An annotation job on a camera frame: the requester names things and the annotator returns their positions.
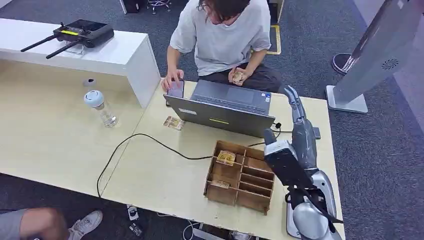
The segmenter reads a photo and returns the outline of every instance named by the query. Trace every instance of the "touchpad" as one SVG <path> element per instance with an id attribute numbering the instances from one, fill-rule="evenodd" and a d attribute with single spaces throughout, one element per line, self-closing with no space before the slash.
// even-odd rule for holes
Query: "touchpad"
<path id="1" fill-rule="evenodd" d="M 240 101 L 250 104 L 253 101 L 254 94 L 254 91 L 230 87 L 226 94 L 226 99 L 229 101 Z"/>

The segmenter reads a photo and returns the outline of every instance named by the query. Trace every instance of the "long hair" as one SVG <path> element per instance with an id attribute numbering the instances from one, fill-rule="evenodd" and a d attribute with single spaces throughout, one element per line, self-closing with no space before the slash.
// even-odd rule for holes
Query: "long hair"
<path id="1" fill-rule="evenodd" d="M 205 7 L 208 7 L 216 14 L 219 21 L 222 23 L 241 14 L 249 5 L 250 1 L 251 0 L 199 0 L 197 9 L 199 11 L 205 11 Z"/>

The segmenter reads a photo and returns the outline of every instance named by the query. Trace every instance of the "knee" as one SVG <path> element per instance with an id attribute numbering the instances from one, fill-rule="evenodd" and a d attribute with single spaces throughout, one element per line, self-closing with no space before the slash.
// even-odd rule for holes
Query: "knee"
<path id="1" fill-rule="evenodd" d="M 283 83 L 281 74 L 277 70 L 270 68 L 267 78 L 269 81 L 268 91 L 272 93 L 278 93 L 281 87 L 281 84 Z"/>
<path id="2" fill-rule="evenodd" d="M 39 222 L 43 229 L 55 228 L 62 221 L 62 213 L 57 209 L 43 207 L 39 209 Z"/>

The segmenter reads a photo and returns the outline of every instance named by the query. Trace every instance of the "water bottle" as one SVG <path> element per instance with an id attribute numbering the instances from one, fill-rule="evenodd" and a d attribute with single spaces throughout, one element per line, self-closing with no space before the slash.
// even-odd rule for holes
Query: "water bottle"
<path id="1" fill-rule="evenodd" d="M 84 96 L 84 102 L 97 110 L 106 127 L 110 128 L 117 124 L 118 118 L 112 114 L 108 103 L 105 101 L 105 97 L 103 97 L 100 91 L 92 90 L 87 92 Z"/>

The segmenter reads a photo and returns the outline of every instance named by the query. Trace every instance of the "card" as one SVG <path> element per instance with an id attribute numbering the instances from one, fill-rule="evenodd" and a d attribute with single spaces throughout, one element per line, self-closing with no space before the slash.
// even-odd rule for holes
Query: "card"
<path id="1" fill-rule="evenodd" d="M 224 150 L 219 151 L 218 158 L 216 159 L 217 162 L 230 165 L 230 166 L 234 165 L 235 160 L 236 160 L 236 154 L 234 152 L 224 151 Z"/>
<path id="2" fill-rule="evenodd" d="M 213 180 L 210 185 L 217 186 L 223 189 L 228 189 L 230 184 L 222 180 Z"/>
<path id="3" fill-rule="evenodd" d="M 236 71 L 234 73 L 234 76 L 232 77 L 232 82 L 233 83 L 239 83 L 239 82 L 241 82 L 242 81 L 242 78 L 243 78 L 243 75 L 244 74 L 241 71 Z"/>
<path id="4" fill-rule="evenodd" d="M 181 129 L 183 129 L 184 127 L 184 121 L 172 116 L 168 116 L 168 118 L 165 120 L 165 122 L 163 123 L 163 125 L 165 127 L 169 127 L 178 131 L 181 131 Z"/>

